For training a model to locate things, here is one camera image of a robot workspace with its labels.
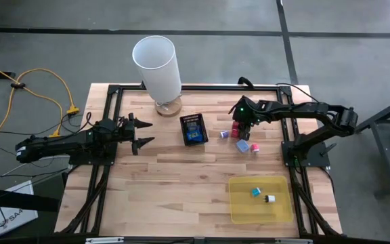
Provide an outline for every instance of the gray concrete floor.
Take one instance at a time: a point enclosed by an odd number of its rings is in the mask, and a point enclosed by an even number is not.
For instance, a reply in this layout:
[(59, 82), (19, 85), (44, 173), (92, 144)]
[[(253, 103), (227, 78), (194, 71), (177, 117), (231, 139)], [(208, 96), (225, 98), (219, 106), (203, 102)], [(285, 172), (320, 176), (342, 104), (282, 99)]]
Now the gray concrete floor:
[[(283, 0), (289, 31), (390, 33), (390, 0)], [(280, 31), (274, 0), (112, 0), (2, 1), (0, 25), (58, 28), (147, 30)], [(84, 104), (93, 82), (139, 82), (131, 50), (140, 35), (37, 35), (0, 33), (0, 69), (21, 73), (49, 68), (70, 86), (77, 106)], [(170, 36), (176, 45), (184, 83), (289, 82), (281, 37)], [(330, 104), (354, 106), (360, 121), (390, 104), (390, 39), (292, 38), (299, 84)], [(35, 73), (24, 82), (68, 108), (62, 84)], [(10, 87), (0, 81), (0, 121)], [(16, 92), (4, 130), (41, 131), (58, 122), (58, 110), (25, 91)], [(24, 136), (0, 134), (0, 147), (14, 152)], [(390, 241), (390, 199), (373, 192), (390, 185), (389, 174), (370, 131), (333, 138), (329, 152), (343, 231), (351, 237)], [(48, 168), (27, 165), (17, 174), (36, 174), (65, 167), (58, 159)], [(17, 167), (0, 151), (0, 174)], [(0, 188), (24, 178), (4, 178)]]

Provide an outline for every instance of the blue cube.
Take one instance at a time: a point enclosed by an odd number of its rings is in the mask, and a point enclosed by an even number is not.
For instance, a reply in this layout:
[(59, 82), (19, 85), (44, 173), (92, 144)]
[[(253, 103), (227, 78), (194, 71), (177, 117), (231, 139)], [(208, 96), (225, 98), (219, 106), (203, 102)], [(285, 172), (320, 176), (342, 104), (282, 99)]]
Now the blue cube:
[(258, 195), (260, 195), (261, 194), (261, 190), (260, 190), (260, 188), (255, 188), (255, 189), (252, 189), (252, 196), (253, 197), (257, 197)]
[(244, 153), (247, 150), (249, 150), (249, 145), (245, 140), (240, 140), (236, 143), (237, 149), (241, 152)]

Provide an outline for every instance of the cable clip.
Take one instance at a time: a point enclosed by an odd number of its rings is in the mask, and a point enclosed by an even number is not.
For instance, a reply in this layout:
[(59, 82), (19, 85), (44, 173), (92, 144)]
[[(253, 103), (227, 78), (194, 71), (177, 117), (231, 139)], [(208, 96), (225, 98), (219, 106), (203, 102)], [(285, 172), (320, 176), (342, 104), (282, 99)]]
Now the cable clip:
[(24, 89), (24, 87), (26, 87), (25, 83), (10, 83), (10, 86), (14, 89)]

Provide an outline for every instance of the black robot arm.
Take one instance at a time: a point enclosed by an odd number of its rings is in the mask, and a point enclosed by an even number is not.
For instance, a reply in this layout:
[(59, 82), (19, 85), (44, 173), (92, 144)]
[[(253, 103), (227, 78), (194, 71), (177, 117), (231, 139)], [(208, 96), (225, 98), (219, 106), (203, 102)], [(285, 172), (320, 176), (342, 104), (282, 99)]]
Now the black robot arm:
[(122, 117), (118, 124), (110, 119), (103, 119), (92, 125), (91, 128), (79, 131), (68, 136), (55, 138), (38, 138), (31, 136), (16, 145), (16, 159), (21, 163), (37, 161), (42, 157), (54, 155), (70, 155), (75, 159), (95, 162), (94, 159), (105, 159), (112, 151), (110, 147), (116, 142), (132, 142), (132, 153), (154, 138), (135, 138), (135, 128), (152, 126), (134, 119), (133, 113), (129, 118)]
[(253, 102), (246, 96), (232, 107), (233, 120), (239, 122), (239, 137), (248, 140), (251, 127), (260, 122), (279, 121), (285, 118), (317, 119), (323, 127), (310, 134), (300, 134), (288, 152), (302, 161), (306, 159), (309, 149), (333, 136), (350, 136), (354, 133), (358, 115), (353, 108), (329, 105), (324, 102), (304, 102), (301, 104), (281, 104), (276, 101), (260, 100)]

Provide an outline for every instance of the transparent yellow container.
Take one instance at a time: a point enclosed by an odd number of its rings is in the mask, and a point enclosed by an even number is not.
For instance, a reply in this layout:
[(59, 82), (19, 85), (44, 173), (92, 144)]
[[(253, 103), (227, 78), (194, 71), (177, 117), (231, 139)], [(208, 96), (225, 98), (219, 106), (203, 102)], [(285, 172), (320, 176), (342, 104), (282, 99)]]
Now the transparent yellow container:
[[(231, 203), (231, 219), (235, 224), (282, 223), (293, 220), (290, 193), (284, 176), (233, 177), (228, 181)], [(252, 189), (260, 188), (258, 197)], [(264, 197), (273, 195), (274, 203), (266, 203)]]

